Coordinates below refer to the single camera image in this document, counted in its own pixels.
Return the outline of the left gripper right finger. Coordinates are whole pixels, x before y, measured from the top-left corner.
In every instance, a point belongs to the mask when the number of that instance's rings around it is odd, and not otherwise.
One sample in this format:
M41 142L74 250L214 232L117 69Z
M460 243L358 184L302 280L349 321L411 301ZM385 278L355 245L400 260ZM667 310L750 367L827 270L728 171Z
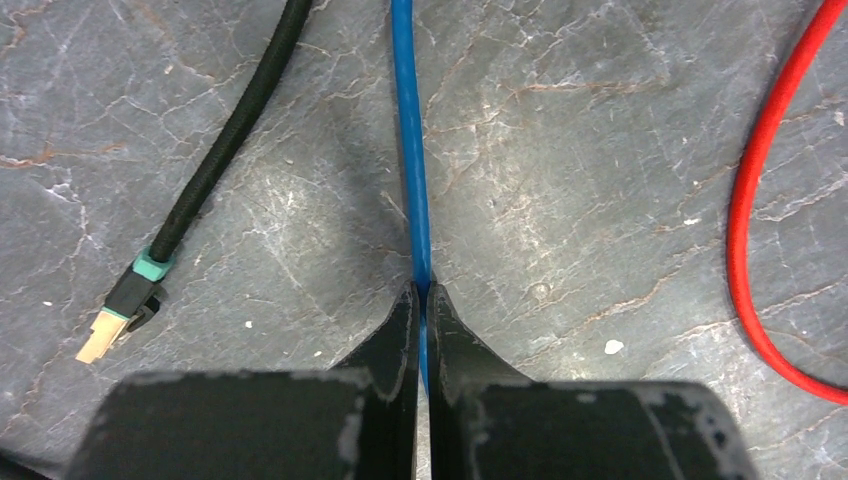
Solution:
M706 386L536 381L429 289L431 472L436 479L754 479L735 420Z

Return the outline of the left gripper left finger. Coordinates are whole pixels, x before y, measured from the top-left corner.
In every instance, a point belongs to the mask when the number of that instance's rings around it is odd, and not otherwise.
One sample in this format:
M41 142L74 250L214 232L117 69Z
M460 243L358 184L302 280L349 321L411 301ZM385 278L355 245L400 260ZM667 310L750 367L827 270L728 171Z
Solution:
M326 370L143 372L106 397L70 479L410 479L420 312L387 318Z

